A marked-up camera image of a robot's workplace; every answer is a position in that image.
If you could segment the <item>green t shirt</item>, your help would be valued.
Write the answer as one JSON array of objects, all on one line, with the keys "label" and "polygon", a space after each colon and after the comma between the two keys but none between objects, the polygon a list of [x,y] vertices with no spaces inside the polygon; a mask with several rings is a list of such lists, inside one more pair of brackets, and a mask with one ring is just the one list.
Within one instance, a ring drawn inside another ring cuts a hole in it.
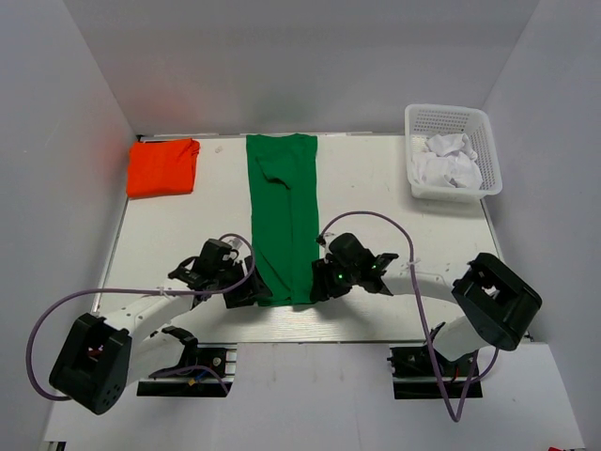
[{"label": "green t shirt", "polygon": [[317,146],[306,134],[246,137],[252,246],[271,291],[260,306],[311,302],[312,263],[319,259]]}]

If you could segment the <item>white t shirt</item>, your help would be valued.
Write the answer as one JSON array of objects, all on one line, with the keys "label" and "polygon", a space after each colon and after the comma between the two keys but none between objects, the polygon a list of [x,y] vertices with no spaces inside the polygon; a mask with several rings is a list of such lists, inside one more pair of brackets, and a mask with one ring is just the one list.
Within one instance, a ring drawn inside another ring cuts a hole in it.
[{"label": "white t shirt", "polygon": [[423,186],[479,190],[483,176],[477,160],[465,133],[436,134],[413,153],[411,175]]}]

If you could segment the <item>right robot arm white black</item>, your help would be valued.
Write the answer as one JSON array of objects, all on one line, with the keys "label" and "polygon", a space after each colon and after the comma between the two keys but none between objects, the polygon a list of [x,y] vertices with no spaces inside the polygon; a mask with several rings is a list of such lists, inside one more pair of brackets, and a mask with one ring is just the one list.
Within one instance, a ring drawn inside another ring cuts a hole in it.
[{"label": "right robot arm white black", "polygon": [[449,282],[418,271],[413,262],[403,263],[395,253],[376,256],[351,233],[320,235],[316,242],[325,256],[312,263],[314,303],[360,287],[371,294],[420,294],[458,305],[463,315],[430,335],[435,354],[448,362],[486,346],[515,350],[542,307],[540,295],[489,253],[478,254],[462,277]]}]

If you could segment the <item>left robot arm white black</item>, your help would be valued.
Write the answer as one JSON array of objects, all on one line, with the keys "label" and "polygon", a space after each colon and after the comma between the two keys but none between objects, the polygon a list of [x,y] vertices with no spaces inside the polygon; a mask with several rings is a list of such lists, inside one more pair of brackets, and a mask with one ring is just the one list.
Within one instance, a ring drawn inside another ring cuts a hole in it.
[{"label": "left robot arm white black", "polygon": [[81,315],[51,370],[51,386],[94,414],[104,414],[139,380],[211,376],[221,382],[214,365],[199,358],[198,339],[173,321],[215,295],[245,306],[267,293],[256,256],[239,255],[244,242],[234,233],[209,239],[199,255],[182,260],[162,284],[135,290],[136,301],[104,316]]}]

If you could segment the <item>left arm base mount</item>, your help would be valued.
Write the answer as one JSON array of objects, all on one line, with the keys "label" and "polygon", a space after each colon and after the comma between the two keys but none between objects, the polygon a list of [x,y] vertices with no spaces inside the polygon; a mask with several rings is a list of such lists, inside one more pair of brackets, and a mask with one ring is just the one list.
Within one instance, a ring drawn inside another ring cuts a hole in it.
[{"label": "left arm base mount", "polygon": [[137,383],[138,397],[225,398],[232,388],[237,363],[236,345],[199,344],[171,376]]}]

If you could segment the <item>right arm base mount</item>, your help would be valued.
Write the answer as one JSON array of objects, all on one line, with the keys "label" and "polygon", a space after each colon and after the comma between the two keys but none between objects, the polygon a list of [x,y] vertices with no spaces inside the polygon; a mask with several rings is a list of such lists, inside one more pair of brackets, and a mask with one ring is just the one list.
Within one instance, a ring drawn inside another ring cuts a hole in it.
[{"label": "right arm base mount", "polygon": [[[393,373],[396,400],[442,399],[426,346],[393,346],[388,362]],[[460,399],[473,362],[471,355],[456,362],[438,356],[439,370],[448,398]]]}]

